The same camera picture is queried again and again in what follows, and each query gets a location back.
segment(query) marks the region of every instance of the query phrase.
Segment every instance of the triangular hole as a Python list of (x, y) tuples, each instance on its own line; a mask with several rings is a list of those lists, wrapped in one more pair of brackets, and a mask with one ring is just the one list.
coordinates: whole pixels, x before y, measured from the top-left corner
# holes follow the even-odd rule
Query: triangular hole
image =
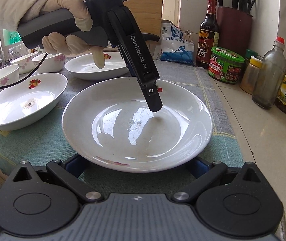
[(258, 175), (254, 171), (254, 169), (249, 168), (247, 172), (245, 173), (243, 180), (245, 181), (252, 181), (252, 182), (257, 182), (260, 183), (261, 180), (259, 179)]
[(32, 179), (30, 173), (28, 172), (26, 167), (21, 167), (14, 178), (14, 182), (30, 180)]

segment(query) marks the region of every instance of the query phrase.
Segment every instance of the white bowl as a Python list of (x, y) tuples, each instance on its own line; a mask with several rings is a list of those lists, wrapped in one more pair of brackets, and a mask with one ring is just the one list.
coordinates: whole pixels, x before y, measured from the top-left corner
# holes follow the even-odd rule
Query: white bowl
[(0, 130), (26, 127), (49, 113), (59, 102), (67, 78), (59, 73), (38, 74), (0, 92)]
[(191, 160), (205, 148), (212, 119), (188, 90), (158, 80), (163, 107), (151, 112), (135, 77), (107, 80), (77, 94), (62, 117), (64, 135), (81, 156), (125, 172), (155, 172)]
[(34, 58), (36, 54), (38, 54), (38, 52), (21, 56), (13, 60), (11, 64), (19, 64), (19, 74), (31, 72), (37, 66), (37, 64), (35, 65), (35, 62), (32, 61), (32, 58)]
[(104, 55), (105, 67), (103, 69), (96, 67), (91, 53), (70, 60), (65, 64), (65, 69), (74, 77), (89, 81), (108, 80), (128, 72), (119, 52), (104, 52)]
[(0, 87), (13, 84), (19, 80), (19, 65), (9, 65), (0, 69)]
[[(32, 59), (37, 66), (46, 53), (37, 55)], [(56, 73), (64, 68), (66, 56), (64, 54), (48, 54), (41, 66), (37, 69), (39, 73)]]

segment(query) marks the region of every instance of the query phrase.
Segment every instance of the beige countertop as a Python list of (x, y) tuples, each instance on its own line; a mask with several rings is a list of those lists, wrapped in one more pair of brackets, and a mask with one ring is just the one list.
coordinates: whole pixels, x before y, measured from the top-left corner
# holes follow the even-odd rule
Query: beige countertop
[(213, 80), (243, 154), (254, 161), (283, 202), (286, 215), (286, 114), (264, 110), (239, 85)]

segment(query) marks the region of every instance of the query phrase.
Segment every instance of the green lid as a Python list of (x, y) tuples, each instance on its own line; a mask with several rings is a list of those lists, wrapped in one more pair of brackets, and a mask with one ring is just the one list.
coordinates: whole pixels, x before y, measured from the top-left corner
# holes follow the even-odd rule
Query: green lid
[(241, 55), (228, 49), (224, 49), (221, 47), (212, 47), (212, 52), (232, 62), (244, 62), (244, 58)]
[(258, 53), (250, 49), (247, 49), (247, 52), (245, 53), (245, 57), (248, 59), (251, 59), (251, 56), (257, 57)]

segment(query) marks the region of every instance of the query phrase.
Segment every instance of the blue and white plastic bag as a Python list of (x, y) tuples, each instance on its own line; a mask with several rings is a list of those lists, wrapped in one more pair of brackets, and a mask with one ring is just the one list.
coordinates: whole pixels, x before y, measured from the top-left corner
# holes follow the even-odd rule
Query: blue and white plastic bag
[(194, 65), (194, 44), (183, 39), (183, 33), (171, 23), (162, 24), (161, 61)]

